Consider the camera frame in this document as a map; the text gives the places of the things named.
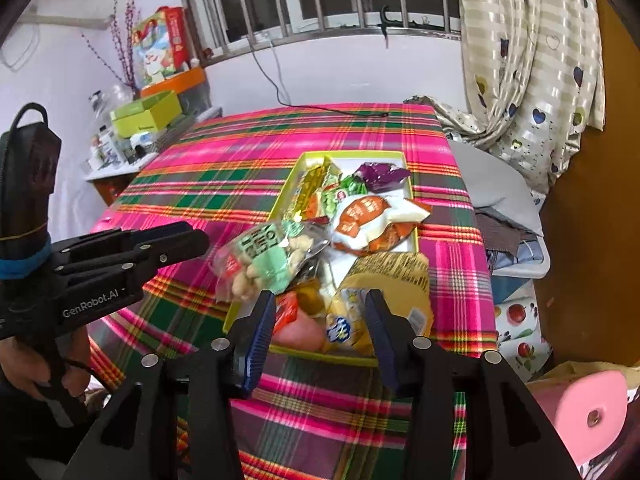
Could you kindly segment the person's left hand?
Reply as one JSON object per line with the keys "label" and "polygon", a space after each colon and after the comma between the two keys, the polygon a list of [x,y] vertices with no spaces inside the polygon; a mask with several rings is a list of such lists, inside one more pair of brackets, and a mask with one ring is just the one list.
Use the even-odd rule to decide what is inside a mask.
{"label": "person's left hand", "polygon": [[[70,350],[67,357],[87,365],[90,358],[88,330],[85,326],[70,334]],[[15,338],[1,341],[1,368],[6,379],[18,390],[38,401],[44,396],[36,385],[47,385],[50,370],[46,361],[34,350]],[[80,368],[71,367],[65,373],[62,384],[74,398],[81,398],[90,382],[90,374]]]}

